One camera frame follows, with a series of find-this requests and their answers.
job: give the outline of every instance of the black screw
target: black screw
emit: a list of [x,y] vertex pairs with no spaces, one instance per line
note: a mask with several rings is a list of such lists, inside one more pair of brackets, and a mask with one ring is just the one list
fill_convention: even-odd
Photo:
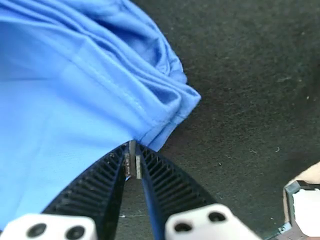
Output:
[[74,226],[66,232],[66,238],[68,240],[80,239],[85,234],[85,229],[82,226]]
[[41,234],[43,234],[45,232],[46,228],[47,228],[47,225],[45,223],[38,223],[38,224],[32,226],[31,228],[29,228],[26,235],[29,238],[36,238],[36,237],[40,236]]
[[219,212],[211,212],[208,215],[208,218],[210,219],[211,222],[215,223],[215,222],[222,222],[226,220],[226,217]]

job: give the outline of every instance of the dark gray surface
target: dark gray surface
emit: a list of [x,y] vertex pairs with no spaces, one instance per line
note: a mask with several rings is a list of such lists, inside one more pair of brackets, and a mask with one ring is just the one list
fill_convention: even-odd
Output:
[[[135,2],[202,95],[162,154],[267,237],[283,224],[284,184],[320,160],[320,2]],[[118,240],[152,239],[139,182],[121,212]]]

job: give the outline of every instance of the blue cloth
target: blue cloth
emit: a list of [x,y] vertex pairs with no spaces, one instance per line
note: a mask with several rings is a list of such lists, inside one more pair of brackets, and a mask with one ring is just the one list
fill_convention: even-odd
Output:
[[200,100],[128,0],[0,1],[0,229],[136,139],[158,151]]

